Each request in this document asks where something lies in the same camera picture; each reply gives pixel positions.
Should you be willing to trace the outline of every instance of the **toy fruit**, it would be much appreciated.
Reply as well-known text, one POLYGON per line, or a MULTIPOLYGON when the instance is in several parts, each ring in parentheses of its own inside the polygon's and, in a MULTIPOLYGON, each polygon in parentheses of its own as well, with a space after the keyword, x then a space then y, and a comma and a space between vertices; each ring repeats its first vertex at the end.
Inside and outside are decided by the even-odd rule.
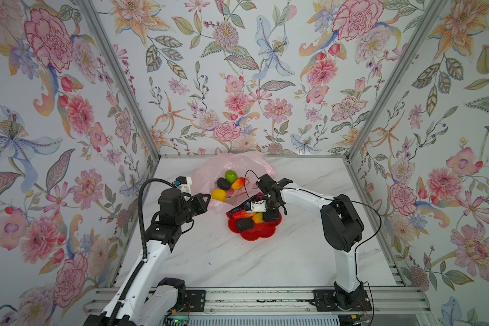
POLYGON ((226 192, 222 189, 214 189, 212 199, 224 202, 226 200, 226 192))
POLYGON ((235 173, 235 171, 228 170, 225 173, 225 179, 227 179, 228 182, 230 182, 232 184, 232 183, 234 183, 235 180, 237 180, 237 173, 235 173))
POLYGON ((245 178, 238 178, 232 184, 232 189, 235 189, 235 190, 241 189, 241 187, 245 185, 244 183, 245 183, 245 178))
POLYGON ((222 190, 228 190, 232 187, 232 183, 225 178, 217 179, 216 185, 222 190))

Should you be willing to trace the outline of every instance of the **white marble surface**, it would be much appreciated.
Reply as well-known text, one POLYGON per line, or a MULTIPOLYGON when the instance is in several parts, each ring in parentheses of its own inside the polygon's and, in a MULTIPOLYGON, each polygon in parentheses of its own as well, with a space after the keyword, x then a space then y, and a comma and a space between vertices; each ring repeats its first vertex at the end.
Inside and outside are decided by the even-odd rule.
MULTIPOLYGON (((174 180, 189 176, 207 159, 162 159, 156 177, 174 180)), ((268 159, 277 171, 277 180, 292 179, 300 186, 332 196, 344 193, 359 200, 352 181, 340 158, 274 158, 268 159)), ((157 199, 164 185, 153 183, 143 208, 145 226, 158 211, 157 199)), ((354 204, 364 222, 362 238, 373 230, 359 204, 354 204)), ((192 231, 181 236, 170 258, 161 267, 156 283, 163 277, 185 280, 189 287, 254 286, 327 286, 335 281, 336 268, 332 247, 326 242, 321 217, 309 215, 295 205, 286 205, 283 216, 271 238, 248 242, 232 233, 228 218, 205 213, 195 217, 192 231)), ((139 232, 134 232, 129 250, 117 278, 120 286, 141 252, 139 232)), ((359 248, 359 278, 370 285, 395 285, 377 239, 359 248)))

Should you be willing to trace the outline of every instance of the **orange lily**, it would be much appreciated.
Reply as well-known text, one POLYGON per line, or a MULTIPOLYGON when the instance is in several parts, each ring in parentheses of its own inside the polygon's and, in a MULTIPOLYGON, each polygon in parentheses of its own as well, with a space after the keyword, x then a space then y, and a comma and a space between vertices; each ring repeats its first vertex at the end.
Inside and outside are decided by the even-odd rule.
POLYGON ((393 148, 391 147, 391 139, 395 139, 397 141, 399 141, 399 140, 398 140, 398 138, 393 136, 393 134, 391 132, 397 127, 398 123, 400 122, 400 120, 402 120, 403 116, 404 116, 404 113, 402 113, 402 115, 400 116, 400 119, 397 121, 397 123, 395 125, 393 125, 393 127, 391 127, 389 130, 386 130, 382 127, 378 127, 377 129, 373 130, 372 133, 374 133, 375 131, 378 130, 378 135, 382 136, 382 138, 379 140, 375 140, 375 142, 379 141, 379 143, 377 145, 373 145, 372 147, 377 147, 377 146, 382 145, 384 143, 384 141, 386 141, 386 139, 387 139, 387 142, 390 144, 391 155, 393 157, 395 157, 395 155, 393 154, 393 148))
POLYGON ((168 121, 168 125, 167 125, 167 128, 168 126, 170 126, 170 122, 172 122, 172 128, 170 128, 170 131, 168 132, 170 134, 170 132, 172 131, 172 129, 174 129, 174 117, 176 118, 180 118, 180 119, 183 119, 183 120, 188 120, 188 121, 193 121, 192 119, 189 119, 189 118, 185 118, 185 117, 182 117, 180 116, 178 113, 181 112, 181 111, 184 111, 184 109, 181 109, 181 110, 177 110, 177 111, 172 111, 172 104, 170 104, 170 98, 168 98, 168 94, 165 92, 165 95, 167 95, 167 101, 168 101, 168 112, 165 113, 165 114, 161 114, 160 116, 158 116, 156 118, 156 123, 154 123, 154 126, 152 126, 152 128, 156 127, 157 123, 159 122, 159 119, 163 119, 165 120, 166 118, 170 119, 168 121))

